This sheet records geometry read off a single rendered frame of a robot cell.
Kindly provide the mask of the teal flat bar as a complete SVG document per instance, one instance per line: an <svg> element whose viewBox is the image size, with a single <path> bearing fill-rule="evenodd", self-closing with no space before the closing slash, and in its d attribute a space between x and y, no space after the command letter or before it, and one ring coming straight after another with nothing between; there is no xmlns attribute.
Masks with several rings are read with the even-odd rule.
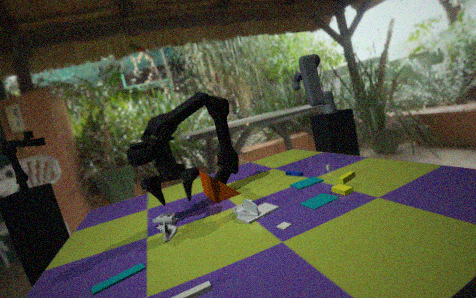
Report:
<svg viewBox="0 0 476 298"><path fill-rule="evenodd" d="M96 295L99 292L102 292L103 290L108 289L109 287L114 286L115 284L135 275L136 273L143 271L144 269L144 265L140 263L139 265L131 267L129 270L127 269L120 274L118 273L116 276L105 280L105 282L103 281L98 285L94 285L94 287L91 288L92 295Z"/></svg>

